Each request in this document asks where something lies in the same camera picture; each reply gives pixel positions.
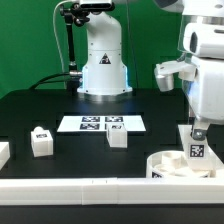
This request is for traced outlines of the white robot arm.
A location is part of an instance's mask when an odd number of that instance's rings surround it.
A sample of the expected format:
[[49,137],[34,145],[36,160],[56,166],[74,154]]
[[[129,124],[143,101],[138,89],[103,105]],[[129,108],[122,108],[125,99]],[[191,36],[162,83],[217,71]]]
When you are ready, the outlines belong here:
[[[174,88],[173,75],[195,115],[193,137],[201,140],[212,124],[224,124],[224,0],[153,0],[160,9],[182,15],[178,47],[182,57],[154,69],[162,92]],[[130,92],[121,59],[121,26],[108,13],[114,0],[80,0],[87,14],[88,59],[79,91],[89,96]]]

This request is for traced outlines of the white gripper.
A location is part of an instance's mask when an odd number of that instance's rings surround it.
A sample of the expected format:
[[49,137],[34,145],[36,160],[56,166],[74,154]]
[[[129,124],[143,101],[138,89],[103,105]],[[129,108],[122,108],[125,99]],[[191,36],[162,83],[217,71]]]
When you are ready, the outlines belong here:
[[204,140],[210,123],[224,124],[224,60],[192,56],[157,64],[154,74],[162,92],[174,88],[175,73],[196,116],[191,137]]

